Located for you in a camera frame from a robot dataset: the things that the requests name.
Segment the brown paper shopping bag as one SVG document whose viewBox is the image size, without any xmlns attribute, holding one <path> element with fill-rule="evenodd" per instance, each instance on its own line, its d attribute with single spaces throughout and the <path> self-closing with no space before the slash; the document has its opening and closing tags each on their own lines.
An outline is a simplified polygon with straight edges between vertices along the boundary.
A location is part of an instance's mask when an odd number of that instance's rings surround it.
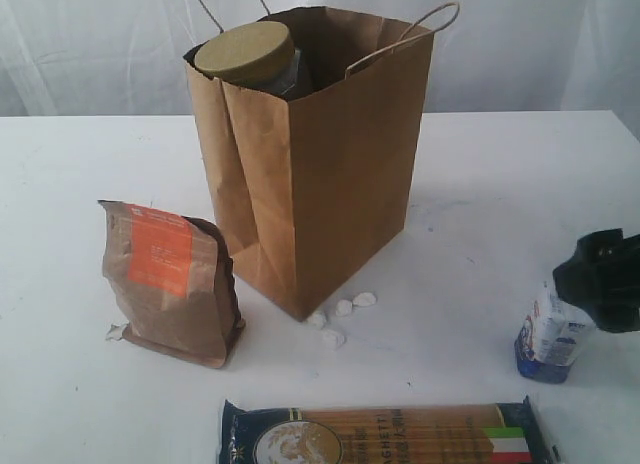
<svg viewBox="0 0 640 464">
<path fill-rule="evenodd" d="M 327 6 L 273 20 L 311 94 L 286 101 L 184 61 L 235 272 L 301 321 L 404 228 L 435 31 Z"/>
</svg>

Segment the clear jar gold lid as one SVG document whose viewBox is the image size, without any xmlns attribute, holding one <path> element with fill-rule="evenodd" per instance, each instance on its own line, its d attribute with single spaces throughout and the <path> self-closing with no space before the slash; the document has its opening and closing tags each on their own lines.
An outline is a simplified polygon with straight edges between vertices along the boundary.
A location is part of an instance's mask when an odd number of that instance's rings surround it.
<svg viewBox="0 0 640 464">
<path fill-rule="evenodd" d="M 313 92 L 303 53 L 281 22 L 260 21 L 219 34 L 196 51 L 194 66 L 209 78 L 287 101 Z"/>
</svg>

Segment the small white blue packet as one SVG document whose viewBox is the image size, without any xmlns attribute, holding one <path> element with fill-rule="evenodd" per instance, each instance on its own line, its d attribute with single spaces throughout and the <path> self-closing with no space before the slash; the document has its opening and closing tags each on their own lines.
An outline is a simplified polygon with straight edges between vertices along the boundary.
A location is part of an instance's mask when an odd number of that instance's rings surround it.
<svg viewBox="0 0 640 464">
<path fill-rule="evenodd" d="M 548 384 L 564 383 L 596 325 L 583 310 L 561 300 L 544 281 L 514 342 L 518 372 Z"/>
</svg>

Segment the spaghetti package dark blue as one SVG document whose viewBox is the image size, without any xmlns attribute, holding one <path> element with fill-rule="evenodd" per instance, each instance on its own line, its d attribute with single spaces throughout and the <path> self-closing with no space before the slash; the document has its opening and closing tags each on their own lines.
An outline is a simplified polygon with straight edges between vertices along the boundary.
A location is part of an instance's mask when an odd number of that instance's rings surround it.
<svg viewBox="0 0 640 464">
<path fill-rule="evenodd" d="M 559 463 L 529 399 L 244 410 L 225 402 L 220 463 Z"/>
</svg>

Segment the white crumpled pebble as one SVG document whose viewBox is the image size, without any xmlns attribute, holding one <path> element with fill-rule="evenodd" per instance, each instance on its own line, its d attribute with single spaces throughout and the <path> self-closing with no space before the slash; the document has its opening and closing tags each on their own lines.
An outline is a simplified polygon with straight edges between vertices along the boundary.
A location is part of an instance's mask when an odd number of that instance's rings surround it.
<svg viewBox="0 0 640 464">
<path fill-rule="evenodd" d="M 346 317 L 353 313 L 353 302 L 347 299 L 339 300 L 334 307 L 336 317 Z"/>
<path fill-rule="evenodd" d="M 354 307 L 370 307 L 377 303 L 377 297 L 374 293 L 362 292 L 353 298 L 352 303 Z"/>
<path fill-rule="evenodd" d="M 322 310 L 315 311 L 306 319 L 306 323 L 308 325 L 318 330 L 324 329 L 327 325 L 327 322 L 327 316 Z"/>
<path fill-rule="evenodd" d="M 346 342 L 346 337 L 344 334 L 329 328 L 323 329 L 321 331 L 321 338 L 323 344 L 331 350 L 339 349 Z"/>
</svg>

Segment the brown coffee pouch orange label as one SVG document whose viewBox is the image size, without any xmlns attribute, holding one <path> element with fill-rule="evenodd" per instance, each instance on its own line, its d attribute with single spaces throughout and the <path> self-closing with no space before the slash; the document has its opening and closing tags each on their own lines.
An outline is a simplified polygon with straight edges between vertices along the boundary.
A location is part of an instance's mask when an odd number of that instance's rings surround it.
<svg viewBox="0 0 640 464">
<path fill-rule="evenodd" d="M 245 327 L 233 260 L 206 220 L 102 200 L 103 276 L 128 322 L 122 336 L 140 347 L 218 369 Z"/>
</svg>

